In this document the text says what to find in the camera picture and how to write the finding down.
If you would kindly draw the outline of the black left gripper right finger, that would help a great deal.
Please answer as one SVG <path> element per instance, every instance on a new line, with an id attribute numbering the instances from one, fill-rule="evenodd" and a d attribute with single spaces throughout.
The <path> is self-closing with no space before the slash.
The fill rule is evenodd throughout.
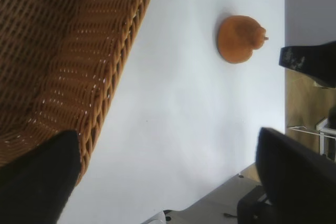
<path id="1" fill-rule="evenodd" d="M 276 223 L 335 223 L 334 162 L 263 127 L 256 167 Z"/>

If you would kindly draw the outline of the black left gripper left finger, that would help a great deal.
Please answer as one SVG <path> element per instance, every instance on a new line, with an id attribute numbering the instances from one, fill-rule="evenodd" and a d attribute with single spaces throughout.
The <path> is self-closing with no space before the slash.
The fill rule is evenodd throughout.
<path id="1" fill-rule="evenodd" d="M 63 131 L 1 168 L 1 223 L 57 223 L 81 171 L 76 131 Z"/>

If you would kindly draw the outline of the finger of the speckled black right gripper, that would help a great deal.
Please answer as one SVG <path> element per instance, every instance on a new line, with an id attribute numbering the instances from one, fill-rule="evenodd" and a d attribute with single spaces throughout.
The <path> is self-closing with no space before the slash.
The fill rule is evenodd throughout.
<path id="1" fill-rule="evenodd" d="M 335 88 L 335 41 L 315 46 L 283 47 L 279 65 L 309 76 L 322 87 Z"/>

